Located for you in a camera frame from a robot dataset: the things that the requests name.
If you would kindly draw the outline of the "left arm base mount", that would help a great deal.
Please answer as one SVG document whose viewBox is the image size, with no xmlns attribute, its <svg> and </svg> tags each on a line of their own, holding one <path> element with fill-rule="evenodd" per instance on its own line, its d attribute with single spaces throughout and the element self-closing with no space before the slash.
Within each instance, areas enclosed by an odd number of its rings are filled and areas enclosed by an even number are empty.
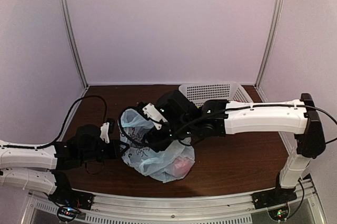
<svg viewBox="0 0 337 224">
<path fill-rule="evenodd" d="M 93 194 L 76 190 L 56 190 L 53 194 L 45 195 L 57 207 L 56 216 L 64 223 L 75 220 L 82 210 L 91 210 L 94 200 Z"/>
</svg>

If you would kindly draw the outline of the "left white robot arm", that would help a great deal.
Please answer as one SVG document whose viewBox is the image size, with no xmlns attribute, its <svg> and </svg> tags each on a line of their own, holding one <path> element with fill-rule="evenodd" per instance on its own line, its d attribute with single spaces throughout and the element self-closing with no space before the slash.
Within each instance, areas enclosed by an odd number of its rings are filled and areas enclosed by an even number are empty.
<svg viewBox="0 0 337 224">
<path fill-rule="evenodd" d="M 1 186 L 35 190 L 71 205 L 76 194 L 64 173 L 89 162 L 116 159 L 128 144 L 111 140 L 110 123 L 101 127 L 85 125 L 67 141 L 45 145 L 22 145 L 1 141 Z"/>
</svg>

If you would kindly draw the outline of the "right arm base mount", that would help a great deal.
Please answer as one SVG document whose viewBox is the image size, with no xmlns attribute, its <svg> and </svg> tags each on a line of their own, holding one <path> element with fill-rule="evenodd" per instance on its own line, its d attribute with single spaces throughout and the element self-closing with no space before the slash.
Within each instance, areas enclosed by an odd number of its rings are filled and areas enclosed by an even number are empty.
<svg viewBox="0 0 337 224">
<path fill-rule="evenodd" d="M 297 200 L 293 190 L 270 189 L 252 194 L 252 201 L 256 210 L 266 208 L 269 217 L 277 222 L 286 221 L 290 216 L 289 202 Z"/>
</svg>

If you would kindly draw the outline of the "light blue printed plastic bag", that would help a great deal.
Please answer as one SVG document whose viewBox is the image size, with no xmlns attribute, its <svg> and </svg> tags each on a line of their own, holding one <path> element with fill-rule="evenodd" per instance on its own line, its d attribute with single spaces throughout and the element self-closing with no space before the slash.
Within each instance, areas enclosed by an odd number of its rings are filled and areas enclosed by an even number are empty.
<svg viewBox="0 0 337 224">
<path fill-rule="evenodd" d="M 135 141 L 140 141 L 144 134 L 153 127 L 150 121 L 144 119 L 133 109 L 122 113 L 121 122 L 118 125 L 122 126 L 124 132 Z M 191 138 L 184 139 L 184 144 L 174 141 L 166 150 L 160 152 L 155 152 L 149 147 L 136 146 L 124 136 L 123 132 L 120 132 L 120 141 L 130 145 L 129 150 L 122 156 L 126 165 L 145 177 L 151 177 L 163 183 L 179 180 L 173 176 L 173 162 L 176 158 L 187 157 L 195 163 L 195 151 L 189 145 Z"/>
</svg>

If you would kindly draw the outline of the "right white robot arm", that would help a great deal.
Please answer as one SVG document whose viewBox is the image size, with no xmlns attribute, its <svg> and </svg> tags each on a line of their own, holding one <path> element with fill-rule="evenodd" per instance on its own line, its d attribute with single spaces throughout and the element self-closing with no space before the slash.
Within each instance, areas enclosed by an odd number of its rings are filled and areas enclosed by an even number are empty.
<svg viewBox="0 0 337 224">
<path fill-rule="evenodd" d="M 326 149 L 323 126 L 310 94 L 282 103 L 242 103 L 210 99 L 200 107 L 179 90 L 141 107 L 153 128 L 142 140 L 154 151 L 165 150 L 175 140 L 196 137 L 225 137 L 250 132 L 286 132 L 294 134 L 296 147 L 280 171 L 276 188 L 270 192 L 273 203 L 282 203 L 312 159 Z"/>
</svg>

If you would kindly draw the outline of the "red apple with stem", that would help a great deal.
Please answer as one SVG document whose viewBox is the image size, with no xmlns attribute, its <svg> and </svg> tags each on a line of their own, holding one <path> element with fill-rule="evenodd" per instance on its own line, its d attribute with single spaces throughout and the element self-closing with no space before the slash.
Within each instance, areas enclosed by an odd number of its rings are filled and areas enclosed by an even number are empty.
<svg viewBox="0 0 337 224">
<path fill-rule="evenodd" d="M 184 178 L 194 165 L 194 160 L 187 157 L 178 157 L 173 162 L 173 176 L 175 178 Z"/>
</svg>

